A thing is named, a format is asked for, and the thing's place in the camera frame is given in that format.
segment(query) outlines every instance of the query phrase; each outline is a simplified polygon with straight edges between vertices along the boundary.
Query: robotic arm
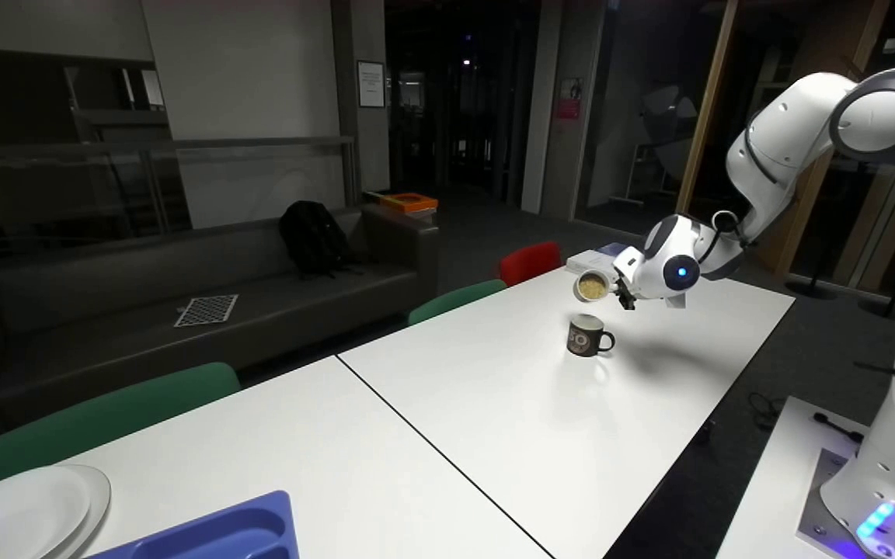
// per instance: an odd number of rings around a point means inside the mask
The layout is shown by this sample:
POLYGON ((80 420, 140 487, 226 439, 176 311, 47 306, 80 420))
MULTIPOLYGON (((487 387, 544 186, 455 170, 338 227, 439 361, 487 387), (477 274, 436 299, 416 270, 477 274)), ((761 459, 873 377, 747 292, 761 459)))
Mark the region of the robotic arm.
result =
POLYGON ((643 247, 614 259, 621 300, 677 299, 698 276, 722 274, 787 210, 799 173, 829 145, 895 165, 895 68, 860 83, 807 75, 782 90, 727 149, 727 176, 752 210, 715 210, 712 225, 660 219, 643 247))

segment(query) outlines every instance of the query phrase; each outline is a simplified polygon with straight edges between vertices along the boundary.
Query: green chair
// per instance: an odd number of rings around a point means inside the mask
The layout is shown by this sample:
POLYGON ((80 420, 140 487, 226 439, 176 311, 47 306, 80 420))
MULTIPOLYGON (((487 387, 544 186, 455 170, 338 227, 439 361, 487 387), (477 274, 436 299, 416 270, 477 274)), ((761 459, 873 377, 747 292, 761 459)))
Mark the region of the green chair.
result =
POLYGON ((407 316, 407 323, 412 327, 412 323, 432 321, 432 316, 439 316, 439 314, 449 314, 449 311, 455 311, 455 306, 463 306, 463 304, 470 304, 470 300, 487 299, 487 296, 503 292, 503 289, 506 289, 506 282, 501 282, 501 281, 486 281, 486 282, 473 282, 473 287, 446 292, 446 296, 439 296, 439 299, 412 306, 411 316, 407 316))
POLYGON ((136 381, 0 434, 0 477, 49 466, 241 392, 226 364, 136 381))

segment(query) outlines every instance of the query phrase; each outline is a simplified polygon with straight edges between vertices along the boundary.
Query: mug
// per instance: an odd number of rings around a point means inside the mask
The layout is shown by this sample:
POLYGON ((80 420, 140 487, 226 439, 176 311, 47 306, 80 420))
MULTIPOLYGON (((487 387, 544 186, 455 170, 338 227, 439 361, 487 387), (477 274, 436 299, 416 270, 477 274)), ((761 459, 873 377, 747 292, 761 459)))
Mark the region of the mug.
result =
POLYGON ((597 321, 594 314, 572 314, 568 321, 568 341, 565 347, 577 358, 594 358, 600 351, 612 351, 614 335, 604 328, 604 321, 597 321))

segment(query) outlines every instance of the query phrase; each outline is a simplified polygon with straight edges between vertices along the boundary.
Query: floor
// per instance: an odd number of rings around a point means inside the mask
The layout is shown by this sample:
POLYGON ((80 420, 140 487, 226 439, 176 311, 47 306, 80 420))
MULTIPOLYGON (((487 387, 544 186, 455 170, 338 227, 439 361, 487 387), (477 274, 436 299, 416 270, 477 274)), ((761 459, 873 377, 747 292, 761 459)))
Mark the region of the floor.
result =
MULTIPOLYGON (((612 240, 637 243, 637 237, 590 225, 559 225, 523 213, 480 189, 451 189, 439 194, 439 199, 446 292, 494 276, 501 254, 537 240, 559 243, 565 254, 612 240)), ((787 282, 761 276, 756 268, 738 274, 747 282, 788 292, 787 282)), ((609 557, 715 557, 787 395, 870 422, 886 395, 886 380, 865 374, 855 364, 893 364, 895 321, 865 300, 866 299, 834 289, 827 289, 824 299, 799 296, 770 344, 724 396, 715 422, 708 422, 677 459, 675 473, 660 484, 609 557)), ((354 333, 328 347, 310 347, 296 361, 313 361, 393 328, 394 323, 354 333)))

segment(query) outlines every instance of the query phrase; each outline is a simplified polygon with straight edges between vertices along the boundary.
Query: blue tray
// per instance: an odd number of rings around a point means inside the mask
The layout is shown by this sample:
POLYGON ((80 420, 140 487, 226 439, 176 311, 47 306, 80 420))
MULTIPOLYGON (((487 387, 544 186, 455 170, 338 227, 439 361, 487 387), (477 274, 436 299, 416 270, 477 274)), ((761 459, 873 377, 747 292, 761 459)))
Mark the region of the blue tray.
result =
POLYGON ((300 559, 286 491, 219 508, 95 559, 300 559))

